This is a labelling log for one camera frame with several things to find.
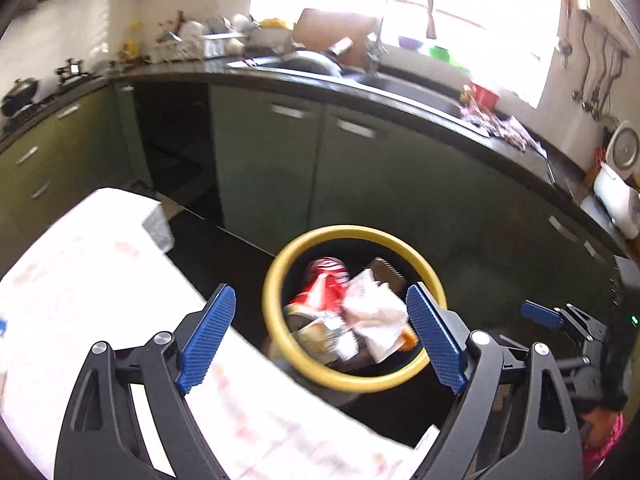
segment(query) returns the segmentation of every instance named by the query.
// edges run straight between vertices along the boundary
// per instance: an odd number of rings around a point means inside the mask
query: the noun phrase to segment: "drawer handle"
[[[296,108],[287,108],[286,106],[271,105],[271,111],[275,114],[292,117],[294,119],[304,119],[306,112]]]
[[[73,112],[77,112],[80,109],[80,103],[75,103],[69,108],[67,108],[64,112],[60,112],[58,114],[59,119],[64,119],[66,116],[71,115]]]
[[[367,139],[376,138],[375,130],[367,128],[366,126],[360,126],[359,124],[343,121],[342,119],[338,119],[337,121],[335,121],[335,123],[337,124],[338,128],[344,130],[345,132],[367,137]]]
[[[607,263],[606,259],[601,256],[601,254],[589,243],[588,240],[584,242],[584,248],[587,249],[587,252],[596,260],[599,264]]]
[[[33,198],[34,200],[39,198],[47,189],[49,189],[50,185],[51,185],[51,181],[48,180],[44,186],[42,186],[39,190],[37,190],[34,194],[31,195],[31,198]]]
[[[38,147],[37,146],[33,146],[27,153],[25,153],[23,156],[21,156],[18,160],[15,161],[15,165],[16,166],[20,166],[21,164],[25,163],[25,161],[30,156],[35,155],[37,151],[38,151]]]
[[[564,236],[571,243],[575,244],[578,241],[578,237],[574,235],[571,231],[569,231],[569,229],[564,227],[555,216],[551,215],[549,217],[549,223],[556,228],[556,231],[558,231],[562,236]]]

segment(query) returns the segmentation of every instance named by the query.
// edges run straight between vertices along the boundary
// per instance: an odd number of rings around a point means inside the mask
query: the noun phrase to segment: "faucet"
[[[378,65],[380,58],[386,52],[385,47],[382,46],[382,24],[385,21],[385,11],[389,0],[385,0],[385,6],[382,10],[382,17],[378,22],[378,27],[375,32],[372,32],[367,36],[365,45],[367,46],[367,74],[373,75],[378,71]],[[430,40],[436,39],[436,27],[433,23],[433,0],[427,0],[427,11],[429,13],[429,23],[427,24],[427,38]]]

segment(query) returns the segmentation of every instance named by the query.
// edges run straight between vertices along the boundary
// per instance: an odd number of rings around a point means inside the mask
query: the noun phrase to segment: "white appliance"
[[[640,137],[629,121],[623,121],[613,133],[605,162],[622,180],[640,170]]]
[[[625,238],[632,240],[640,234],[640,195],[604,162],[593,183],[593,192]]]

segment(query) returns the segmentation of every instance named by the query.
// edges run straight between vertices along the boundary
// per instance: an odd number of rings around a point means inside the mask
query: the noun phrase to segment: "red can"
[[[306,268],[306,285],[287,305],[288,310],[328,310],[340,314],[349,278],[347,268],[337,258],[320,258],[311,262]]]

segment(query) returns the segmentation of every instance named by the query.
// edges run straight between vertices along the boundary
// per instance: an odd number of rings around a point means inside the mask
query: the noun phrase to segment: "white table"
[[[147,231],[170,247],[159,211],[155,200],[99,190],[0,282],[8,320],[2,418],[48,479],[68,397],[92,344],[142,345],[204,306]],[[406,477],[428,448],[414,451],[374,434],[297,386],[232,329],[186,399],[232,479]],[[154,466],[172,474],[141,386],[134,401]]]

